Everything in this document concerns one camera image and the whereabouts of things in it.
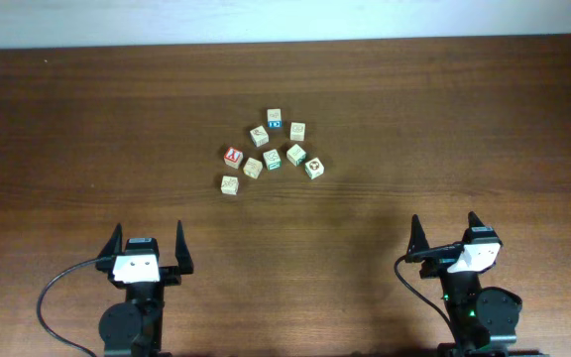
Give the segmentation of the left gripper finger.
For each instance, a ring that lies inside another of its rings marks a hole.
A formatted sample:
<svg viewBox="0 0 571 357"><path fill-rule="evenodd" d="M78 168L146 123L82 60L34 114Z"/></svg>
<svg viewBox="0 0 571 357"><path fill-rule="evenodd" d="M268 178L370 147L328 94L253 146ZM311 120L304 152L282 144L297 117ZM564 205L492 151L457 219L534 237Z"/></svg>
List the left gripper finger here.
<svg viewBox="0 0 571 357"><path fill-rule="evenodd" d="M97 271L111 271L113 269L115 258L122 253L122 238L122 225L118 223L110 239L97 256L98 261L95 263Z"/></svg>
<svg viewBox="0 0 571 357"><path fill-rule="evenodd" d="M174 255L181 275L191 275L194 272L194 264L186 245L182 222L179 220L176 226Z"/></svg>

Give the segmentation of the wooden soccer ball block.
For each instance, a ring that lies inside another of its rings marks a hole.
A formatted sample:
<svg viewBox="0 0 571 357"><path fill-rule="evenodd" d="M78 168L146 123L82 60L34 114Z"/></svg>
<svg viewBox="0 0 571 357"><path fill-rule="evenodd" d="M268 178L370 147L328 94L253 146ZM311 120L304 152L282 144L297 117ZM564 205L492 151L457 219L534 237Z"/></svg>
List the wooden soccer ball block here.
<svg viewBox="0 0 571 357"><path fill-rule="evenodd" d="M306 162L304 168L310 179L316 179L324 174L324 166L318 158Z"/></svg>

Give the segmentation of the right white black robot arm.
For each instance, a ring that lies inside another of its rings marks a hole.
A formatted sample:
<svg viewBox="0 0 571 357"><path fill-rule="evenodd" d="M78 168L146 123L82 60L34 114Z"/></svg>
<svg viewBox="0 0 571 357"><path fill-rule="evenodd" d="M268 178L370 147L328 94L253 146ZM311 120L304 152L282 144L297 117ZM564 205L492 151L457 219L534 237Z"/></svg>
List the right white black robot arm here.
<svg viewBox="0 0 571 357"><path fill-rule="evenodd" d="M437 279L442 287L443 317L451 343L438 345L439 356L507 356L516 342L515 328L522 299L505 289L484 288L480 275L492 269L503 242L493 227L468 213L468 228L461 240L431 247L419 218L411 218L406 253L400 259L421 265L423 279Z"/></svg>

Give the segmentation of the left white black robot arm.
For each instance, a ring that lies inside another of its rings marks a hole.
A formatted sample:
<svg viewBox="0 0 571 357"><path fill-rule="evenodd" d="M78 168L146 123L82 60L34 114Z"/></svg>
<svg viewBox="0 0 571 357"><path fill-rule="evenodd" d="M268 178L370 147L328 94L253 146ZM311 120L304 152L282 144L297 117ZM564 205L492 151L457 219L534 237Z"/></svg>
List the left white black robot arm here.
<svg viewBox="0 0 571 357"><path fill-rule="evenodd" d="M98 331L105 356L159 357L162 348L165 288L179 286L183 275L191 275L194 265L182 224L176 226L176 263L160 264L160 249L153 237L122 242L122 226L117 225L98 254L97 271L125 292L125 300L102 314Z"/></svg>

